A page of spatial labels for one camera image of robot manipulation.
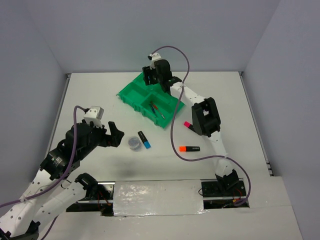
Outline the clear tub of paperclips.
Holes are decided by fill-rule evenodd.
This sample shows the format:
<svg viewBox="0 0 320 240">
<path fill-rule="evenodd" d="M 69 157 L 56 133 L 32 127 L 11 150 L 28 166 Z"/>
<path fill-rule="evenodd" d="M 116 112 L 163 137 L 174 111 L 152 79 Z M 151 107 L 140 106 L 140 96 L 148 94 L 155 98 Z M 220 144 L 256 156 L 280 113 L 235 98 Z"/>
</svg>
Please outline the clear tub of paperclips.
<svg viewBox="0 0 320 240">
<path fill-rule="evenodd" d="M 137 136 L 132 136 L 128 139 L 128 145 L 131 150 L 135 151 L 141 147 L 141 141 Z"/>
</svg>

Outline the blue highlighter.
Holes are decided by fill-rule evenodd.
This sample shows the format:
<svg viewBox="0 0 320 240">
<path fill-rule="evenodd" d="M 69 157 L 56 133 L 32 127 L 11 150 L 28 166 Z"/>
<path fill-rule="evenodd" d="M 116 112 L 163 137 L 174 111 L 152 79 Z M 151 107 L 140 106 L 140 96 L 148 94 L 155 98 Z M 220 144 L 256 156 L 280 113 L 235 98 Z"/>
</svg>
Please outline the blue highlighter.
<svg viewBox="0 0 320 240">
<path fill-rule="evenodd" d="M 150 145 L 149 141 L 147 140 L 145 134 L 142 131 L 138 131 L 137 133 L 138 133 L 143 145 L 145 146 L 145 148 L 146 149 L 151 148 L 151 145 Z"/>
</svg>

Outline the orange highlighter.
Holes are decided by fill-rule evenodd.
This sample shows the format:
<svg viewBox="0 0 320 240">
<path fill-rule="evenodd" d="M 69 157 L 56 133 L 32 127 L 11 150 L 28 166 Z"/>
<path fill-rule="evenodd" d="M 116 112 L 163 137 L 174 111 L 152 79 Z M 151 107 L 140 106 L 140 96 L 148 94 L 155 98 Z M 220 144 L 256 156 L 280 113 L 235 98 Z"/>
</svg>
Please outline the orange highlighter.
<svg viewBox="0 0 320 240">
<path fill-rule="evenodd" d="M 179 146 L 180 152 L 199 152 L 199 146 Z"/>
</svg>

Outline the pink highlighter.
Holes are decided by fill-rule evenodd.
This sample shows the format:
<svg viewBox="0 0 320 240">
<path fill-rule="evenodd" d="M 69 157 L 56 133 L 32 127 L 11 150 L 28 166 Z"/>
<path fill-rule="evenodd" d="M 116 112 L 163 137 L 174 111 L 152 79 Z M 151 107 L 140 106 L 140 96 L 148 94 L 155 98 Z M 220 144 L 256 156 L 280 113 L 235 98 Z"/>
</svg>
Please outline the pink highlighter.
<svg viewBox="0 0 320 240">
<path fill-rule="evenodd" d="M 185 122 L 183 123 L 183 125 L 184 125 L 185 127 L 187 127 L 189 130 L 191 130 L 191 131 L 193 131 L 193 132 L 195 131 L 193 125 L 192 125 L 190 122 L 185 121 Z"/>
</svg>

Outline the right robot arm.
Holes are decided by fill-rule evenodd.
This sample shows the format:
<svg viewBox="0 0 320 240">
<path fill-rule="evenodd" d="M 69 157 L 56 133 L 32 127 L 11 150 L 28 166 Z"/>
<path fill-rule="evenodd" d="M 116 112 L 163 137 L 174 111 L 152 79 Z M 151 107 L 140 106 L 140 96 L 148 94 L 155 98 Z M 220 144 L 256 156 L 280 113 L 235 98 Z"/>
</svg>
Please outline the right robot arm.
<svg viewBox="0 0 320 240">
<path fill-rule="evenodd" d="M 199 136 L 207 137 L 214 151 L 217 190 L 223 196 L 230 195 L 235 190 L 239 177 L 232 162 L 227 159 L 221 137 L 221 118 L 215 100 L 195 93 L 180 78 L 173 76 L 169 62 L 158 54 L 154 53 L 148 59 L 150 65 L 142 68 L 145 84 L 158 84 L 164 93 L 191 107 L 193 131 Z"/>
</svg>

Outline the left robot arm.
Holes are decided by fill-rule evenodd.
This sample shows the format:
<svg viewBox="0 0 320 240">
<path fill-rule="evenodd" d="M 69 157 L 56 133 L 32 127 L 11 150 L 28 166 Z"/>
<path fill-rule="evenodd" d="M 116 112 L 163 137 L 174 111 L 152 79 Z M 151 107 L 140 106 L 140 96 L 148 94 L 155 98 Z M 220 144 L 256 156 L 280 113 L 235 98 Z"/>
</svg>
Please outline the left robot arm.
<svg viewBox="0 0 320 240">
<path fill-rule="evenodd" d="M 47 154 L 20 199 L 8 204 L 10 209 L 0 218 L 2 240 L 36 240 L 41 230 L 74 202 L 91 200 L 98 194 L 108 195 L 94 177 L 81 173 L 66 189 L 50 198 L 93 150 L 120 145 L 124 132 L 112 121 L 108 126 L 110 134 L 103 124 L 83 120 L 66 132 L 65 138 Z"/>
</svg>

